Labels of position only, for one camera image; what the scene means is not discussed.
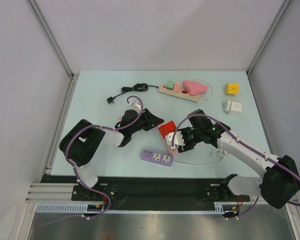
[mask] green cube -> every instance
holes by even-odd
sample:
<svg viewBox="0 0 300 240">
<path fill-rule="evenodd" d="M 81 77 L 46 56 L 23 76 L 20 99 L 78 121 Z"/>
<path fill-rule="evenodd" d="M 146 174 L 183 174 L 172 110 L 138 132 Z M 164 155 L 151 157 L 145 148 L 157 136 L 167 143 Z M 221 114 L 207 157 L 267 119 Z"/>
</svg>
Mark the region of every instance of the green cube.
<svg viewBox="0 0 300 240">
<path fill-rule="evenodd" d="M 165 85 L 165 88 L 169 89 L 169 90 L 173 90 L 174 89 L 174 85 L 175 85 L 175 83 L 173 81 L 167 81 L 166 85 Z"/>
</svg>

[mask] metal floor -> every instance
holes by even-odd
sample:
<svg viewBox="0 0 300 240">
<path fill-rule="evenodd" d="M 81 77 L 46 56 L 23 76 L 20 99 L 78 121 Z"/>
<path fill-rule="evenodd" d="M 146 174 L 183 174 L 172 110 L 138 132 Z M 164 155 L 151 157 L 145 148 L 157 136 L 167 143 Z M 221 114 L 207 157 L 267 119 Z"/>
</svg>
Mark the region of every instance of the metal floor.
<svg viewBox="0 0 300 240">
<path fill-rule="evenodd" d="M 295 240 L 287 210 L 257 205 L 239 220 L 202 214 L 105 214 L 97 219 L 36 213 L 28 240 Z"/>
</svg>

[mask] light blue table surface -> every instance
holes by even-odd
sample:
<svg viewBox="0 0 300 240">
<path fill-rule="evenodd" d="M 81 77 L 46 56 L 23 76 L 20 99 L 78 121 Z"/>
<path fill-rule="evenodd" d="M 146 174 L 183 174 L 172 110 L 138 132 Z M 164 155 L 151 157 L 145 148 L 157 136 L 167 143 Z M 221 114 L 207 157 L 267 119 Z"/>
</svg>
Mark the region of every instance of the light blue table surface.
<svg viewBox="0 0 300 240">
<path fill-rule="evenodd" d="M 179 75 L 186 73 L 190 79 L 203 79 L 209 82 L 213 95 L 209 100 L 203 96 L 200 102 L 177 98 L 159 93 L 156 88 L 146 92 L 130 92 L 117 97 L 114 104 L 108 104 L 107 98 L 120 93 L 123 86 L 132 87 L 136 83 L 162 85 L 168 80 L 178 81 Z M 239 83 L 238 95 L 225 94 L 227 83 Z M 252 90 L 244 71 L 81 71 L 70 108 L 66 117 L 63 138 L 81 119 L 97 125 L 113 127 L 124 112 L 130 109 L 127 97 L 136 95 L 143 101 L 144 107 L 169 122 L 177 125 L 189 113 L 202 109 L 207 115 L 215 117 L 231 127 L 241 138 L 256 147 L 269 151 L 262 123 L 257 111 Z M 223 111 L 223 103 L 233 100 L 243 104 L 239 117 L 228 116 Z M 186 121 L 182 127 L 189 127 Z M 93 159 L 93 167 L 98 176 L 116 177 L 167 177 L 167 178 L 225 178 L 230 174 L 254 177 L 257 174 L 232 155 L 221 164 L 211 167 L 191 167 L 174 164 L 166 167 L 140 159 L 142 149 L 166 152 L 157 128 L 148 132 L 139 131 L 125 147 L 102 144 Z M 218 161 L 210 156 L 214 147 L 199 143 L 194 150 L 184 152 L 175 160 L 190 164 L 211 164 Z M 52 167 L 52 175 L 74 175 L 72 167 L 66 162 L 63 153 L 58 150 Z"/>
</svg>

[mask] yellow cube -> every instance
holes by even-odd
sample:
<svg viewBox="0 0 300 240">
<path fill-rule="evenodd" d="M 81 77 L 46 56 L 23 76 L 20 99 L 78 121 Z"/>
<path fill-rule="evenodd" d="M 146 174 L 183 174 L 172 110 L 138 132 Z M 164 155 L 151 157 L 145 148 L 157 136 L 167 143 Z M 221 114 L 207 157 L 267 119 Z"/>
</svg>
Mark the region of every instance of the yellow cube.
<svg viewBox="0 0 300 240">
<path fill-rule="evenodd" d="M 226 94 L 238 94 L 239 93 L 239 83 L 228 83 L 225 86 Z"/>
</svg>

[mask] wall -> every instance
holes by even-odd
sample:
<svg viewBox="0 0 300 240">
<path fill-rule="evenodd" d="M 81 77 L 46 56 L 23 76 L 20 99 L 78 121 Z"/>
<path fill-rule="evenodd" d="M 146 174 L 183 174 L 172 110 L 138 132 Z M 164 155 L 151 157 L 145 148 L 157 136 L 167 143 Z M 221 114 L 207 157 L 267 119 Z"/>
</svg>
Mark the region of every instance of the wall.
<svg viewBox="0 0 300 240">
<path fill-rule="evenodd" d="M 69 79 L 25 0 L 0 1 L 0 218 L 16 230 L 41 176 Z"/>
<path fill-rule="evenodd" d="M 300 0 L 292 1 L 251 84 L 274 152 L 293 157 L 300 173 Z"/>
<path fill-rule="evenodd" d="M 71 69 L 245 71 L 283 0 L 37 0 Z"/>
</svg>

